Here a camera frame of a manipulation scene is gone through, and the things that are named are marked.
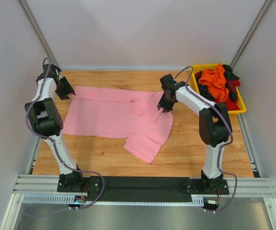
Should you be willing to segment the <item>pink t shirt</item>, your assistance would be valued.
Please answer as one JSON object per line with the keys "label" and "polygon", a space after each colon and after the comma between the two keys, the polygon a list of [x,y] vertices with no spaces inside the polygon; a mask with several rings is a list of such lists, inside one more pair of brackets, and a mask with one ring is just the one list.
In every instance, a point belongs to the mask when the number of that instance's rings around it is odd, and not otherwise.
{"label": "pink t shirt", "polygon": [[125,138],[124,149],[151,164],[167,141],[174,117],[157,108],[161,92],[76,86],[63,133]]}

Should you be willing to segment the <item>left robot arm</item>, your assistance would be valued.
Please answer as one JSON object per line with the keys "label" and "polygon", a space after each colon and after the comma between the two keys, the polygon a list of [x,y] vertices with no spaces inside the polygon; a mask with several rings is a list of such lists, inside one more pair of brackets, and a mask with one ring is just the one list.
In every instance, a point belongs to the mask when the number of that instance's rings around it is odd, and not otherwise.
{"label": "left robot arm", "polygon": [[75,91],[53,64],[42,64],[43,73],[36,79],[34,99],[26,103],[25,122],[33,134],[44,140],[57,160],[60,174],[58,192],[81,192],[85,188],[83,174],[73,159],[63,137],[63,120],[54,103],[54,95],[68,100]]}

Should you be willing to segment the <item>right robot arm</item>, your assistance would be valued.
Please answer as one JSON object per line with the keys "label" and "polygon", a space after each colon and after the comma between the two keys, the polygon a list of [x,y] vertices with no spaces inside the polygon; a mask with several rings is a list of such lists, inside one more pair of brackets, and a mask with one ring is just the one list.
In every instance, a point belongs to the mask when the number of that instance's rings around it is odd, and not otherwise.
{"label": "right robot arm", "polygon": [[179,102],[199,117],[199,135],[205,144],[205,163],[199,179],[184,179],[185,191],[191,195],[228,195],[228,183],[220,169],[221,156],[232,134],[232,127],[224,103],[214,103],[195,91],[184,81],[176,82],[168,74],[160,79],[164,91],[157,107],[170,112]]}

